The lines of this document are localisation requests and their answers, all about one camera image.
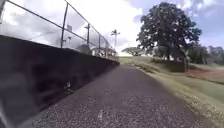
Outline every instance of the gravel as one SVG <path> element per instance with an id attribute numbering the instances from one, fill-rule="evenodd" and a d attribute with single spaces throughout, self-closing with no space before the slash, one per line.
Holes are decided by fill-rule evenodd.
<path id="1" fill-rule="evenodd" d="M 156 80 L 124 65 L 51 106 L 21 128 L 212 128 Z"/>

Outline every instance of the large tree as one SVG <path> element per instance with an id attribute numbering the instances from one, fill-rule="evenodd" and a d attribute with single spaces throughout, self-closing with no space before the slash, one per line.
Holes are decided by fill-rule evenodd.
<path id="1" fill-rule="evenodd" d="M 174 4 L 162 2 L 141 17 L 143 25 L 138 34 L 139 47 L 152 51 L 154 47 L 165 47 L 167 60 L 170 56 L 184 55 L 188 43 L 198 43 L 201 30 L 196 23 Z"/>

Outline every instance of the red dirt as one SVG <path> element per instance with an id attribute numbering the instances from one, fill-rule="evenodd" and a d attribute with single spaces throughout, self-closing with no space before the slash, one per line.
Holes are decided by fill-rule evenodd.
<path id="1" fill-rule="evenodd" d="M 188 70 L 188 76 L 224 83 L 224 70 Z"/>

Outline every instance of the grass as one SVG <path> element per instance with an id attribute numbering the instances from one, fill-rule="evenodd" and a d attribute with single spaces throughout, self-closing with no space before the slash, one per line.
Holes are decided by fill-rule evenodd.
<path id="1" fill-rule="evenodd" d="M 148 57 L 120 58 L 120 61 L 123 64 L 134 64 L 140 67 L 175 96 L 183 99 L 193 112 L 210 119 L 217 127 L 224 127 L 224 86 L 222 84 L 188 77 L 181 72 L 182 66 L 178 63 L 167 63 Z M 202 65 L 191 65 L 190 69 L 213 70 L 209 66 Z"/>

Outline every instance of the sky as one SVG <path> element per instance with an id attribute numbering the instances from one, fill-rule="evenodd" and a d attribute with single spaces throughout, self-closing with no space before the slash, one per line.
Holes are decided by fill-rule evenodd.
<path id="1" fill-rule="evenodd" d="M 33 12 L 55 22 L 63 24 L 65 10 L 64 0 L 12 0 Z M 68 0 L 93 26 L 114 46 L 114 36 L 111 31 L 117 29 L 118 36 L 116 50 L 137 46 L 137 34 L 140 31 L 142 15 L 160 2 L 170 2 L 177 5 L 197 23 L 202 29 L 200 43 L 205 46 L 224 47 L 224 0 Z M 59 45 L 61 31 L 58 27 L 49 24 L 30 13 L 6 4 L 3 24 L 0 33 L 22 39 L 37 41 L 47 45 Z M 72 31 L 86 38 L 87 22 L 83 20 L 71 7 L 68 8 L 66 25 L 72 26 Z M 68 47 L 77 47 L 85 41 L 72 36 Z M 98 43 L 98 34 L 91 28 L 90 42 Z"/>

